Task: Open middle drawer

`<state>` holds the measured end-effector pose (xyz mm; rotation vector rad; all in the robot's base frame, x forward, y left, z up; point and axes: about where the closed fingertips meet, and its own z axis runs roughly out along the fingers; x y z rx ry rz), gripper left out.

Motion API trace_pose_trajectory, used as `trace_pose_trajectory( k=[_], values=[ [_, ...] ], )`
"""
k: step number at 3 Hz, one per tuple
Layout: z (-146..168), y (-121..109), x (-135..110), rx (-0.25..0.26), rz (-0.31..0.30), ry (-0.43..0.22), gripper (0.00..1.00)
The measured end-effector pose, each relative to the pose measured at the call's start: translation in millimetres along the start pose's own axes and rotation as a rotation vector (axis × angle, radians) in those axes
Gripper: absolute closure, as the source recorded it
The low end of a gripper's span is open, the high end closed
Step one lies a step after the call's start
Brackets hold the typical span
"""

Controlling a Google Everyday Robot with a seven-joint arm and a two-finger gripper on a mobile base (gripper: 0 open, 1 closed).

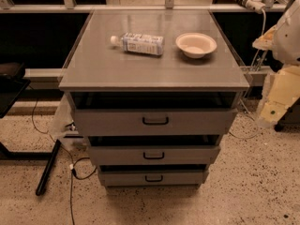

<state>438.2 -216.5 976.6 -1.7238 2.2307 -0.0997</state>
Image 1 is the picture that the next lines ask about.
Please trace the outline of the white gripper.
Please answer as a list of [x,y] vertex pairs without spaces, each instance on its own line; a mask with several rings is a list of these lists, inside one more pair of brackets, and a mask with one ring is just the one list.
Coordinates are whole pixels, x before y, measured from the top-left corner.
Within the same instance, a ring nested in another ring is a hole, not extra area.
[[[272,26],[256,38],[252,47],[262,51],[275,49],[276,27]],[[278,123],[286,111],[300,98],[300,67],[284,66],[276,75],[268,95],[268,102],[258,108],[257,124],[270,128]]]

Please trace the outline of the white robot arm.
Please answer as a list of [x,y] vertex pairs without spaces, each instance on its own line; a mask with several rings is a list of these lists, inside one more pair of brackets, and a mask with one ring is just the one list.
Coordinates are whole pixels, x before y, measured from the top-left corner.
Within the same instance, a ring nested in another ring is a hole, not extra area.
[[300,98],[300,0],[294,0],[277,24],[252,43],[256,49],[271,51],[283,67],[272,76],[262,95],[257,123],[264,128],[276,125]]

